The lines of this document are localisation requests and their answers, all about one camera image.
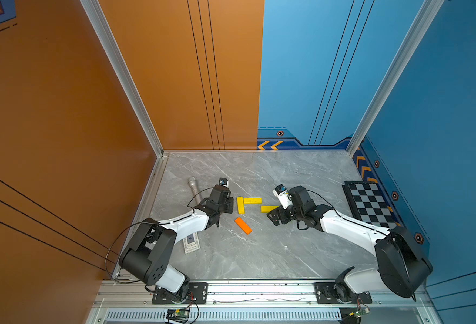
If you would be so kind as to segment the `yellow block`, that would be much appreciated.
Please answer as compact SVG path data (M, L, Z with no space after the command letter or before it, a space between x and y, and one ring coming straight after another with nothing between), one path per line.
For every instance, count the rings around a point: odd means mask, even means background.
M270 212L274 211L275 209L277 209L277 206L266 206L266 205L262 205L262 206L260 207L261 213L270 213Z
M244 215L246 212L243 197L237 197L237 212L239 215Z
M244 197L243 198L243 203L245 205L262 204L262 198L261 197Z

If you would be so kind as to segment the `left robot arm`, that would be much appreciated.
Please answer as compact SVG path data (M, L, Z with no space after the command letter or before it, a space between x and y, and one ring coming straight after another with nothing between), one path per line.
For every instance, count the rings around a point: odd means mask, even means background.
M152 218L140 222L119 257L119 265L146 286L155 286L169 293L175 302L188 295L189 278L169 265L173 248L184 238L219 225L223 213L233 212L233 197L226 184L211 188L191 211L166 221Z

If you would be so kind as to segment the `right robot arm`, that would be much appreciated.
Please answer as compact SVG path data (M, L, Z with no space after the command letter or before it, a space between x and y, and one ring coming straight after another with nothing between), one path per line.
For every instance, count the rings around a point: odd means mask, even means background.
M401 226L388 229L339 213L326 203L317 205L303 186L273 189L280 206L267 214L275 226L303 222L306 229L339 236L375 256L375 267L348 267L333 286L335 298L350 303L361 294L389 290L402 298L415 298L416 290L433 272L420 244Z

